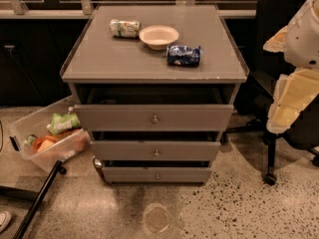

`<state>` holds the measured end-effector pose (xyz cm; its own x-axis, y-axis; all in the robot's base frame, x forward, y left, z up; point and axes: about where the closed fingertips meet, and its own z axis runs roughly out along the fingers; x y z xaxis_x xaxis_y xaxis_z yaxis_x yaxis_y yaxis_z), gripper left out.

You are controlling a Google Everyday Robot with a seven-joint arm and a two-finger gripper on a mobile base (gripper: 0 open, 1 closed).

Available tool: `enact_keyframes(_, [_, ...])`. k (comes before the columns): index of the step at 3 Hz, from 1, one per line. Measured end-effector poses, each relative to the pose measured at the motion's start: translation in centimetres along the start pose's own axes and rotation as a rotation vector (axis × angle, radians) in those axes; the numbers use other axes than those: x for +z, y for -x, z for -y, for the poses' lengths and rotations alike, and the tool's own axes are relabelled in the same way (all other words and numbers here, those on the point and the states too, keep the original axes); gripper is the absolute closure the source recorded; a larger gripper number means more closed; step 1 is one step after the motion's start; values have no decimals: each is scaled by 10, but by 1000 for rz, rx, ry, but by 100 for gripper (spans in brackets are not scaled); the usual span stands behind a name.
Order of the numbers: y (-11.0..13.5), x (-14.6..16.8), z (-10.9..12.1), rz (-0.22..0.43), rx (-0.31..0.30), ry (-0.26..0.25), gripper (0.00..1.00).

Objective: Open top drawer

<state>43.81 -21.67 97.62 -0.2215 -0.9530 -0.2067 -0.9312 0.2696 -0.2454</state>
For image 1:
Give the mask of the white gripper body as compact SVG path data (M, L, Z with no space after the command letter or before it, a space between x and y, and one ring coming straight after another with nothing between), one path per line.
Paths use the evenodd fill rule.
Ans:
M276 134L286 132L318 95L318 70L297 68L289 76L281 75L268 112L267 129Z

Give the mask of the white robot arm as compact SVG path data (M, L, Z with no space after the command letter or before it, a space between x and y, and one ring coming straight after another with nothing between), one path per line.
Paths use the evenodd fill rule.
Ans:
M267 129L284 133L319 95L319 0L306 0L289 23L263 45L282 52L295 70L276 82Z

